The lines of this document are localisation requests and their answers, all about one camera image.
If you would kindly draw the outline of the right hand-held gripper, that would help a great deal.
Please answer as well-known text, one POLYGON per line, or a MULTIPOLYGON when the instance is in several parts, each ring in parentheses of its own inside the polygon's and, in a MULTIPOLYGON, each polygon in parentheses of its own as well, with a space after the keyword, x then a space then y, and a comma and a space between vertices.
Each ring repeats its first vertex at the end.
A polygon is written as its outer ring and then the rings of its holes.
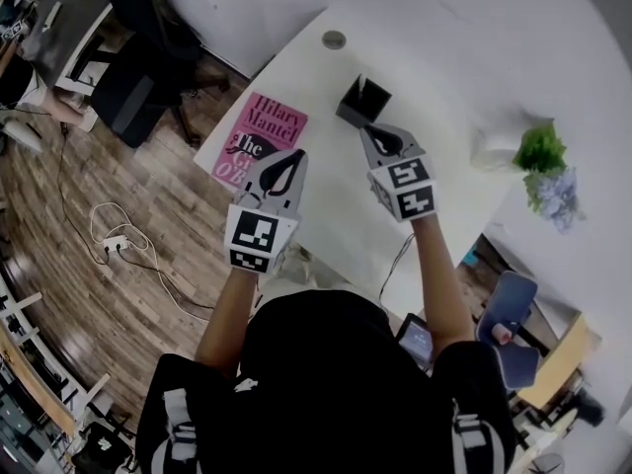
POLYGON ((377 123, 359 130, 367 178, 379 202, 398 221, 436 212, 435 175, 426 151, 411 132, 377 123))

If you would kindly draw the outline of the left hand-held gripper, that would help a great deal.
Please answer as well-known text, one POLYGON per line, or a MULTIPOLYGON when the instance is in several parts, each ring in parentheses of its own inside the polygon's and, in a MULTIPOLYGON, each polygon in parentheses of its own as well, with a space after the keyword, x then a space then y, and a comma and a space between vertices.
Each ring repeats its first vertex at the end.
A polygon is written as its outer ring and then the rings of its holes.
POLYGON ((298 207, 308 168, 302 149, 279 151, 258 161, 229 205, 225 227, 227 263, 268 274, 300 223, 298 207))

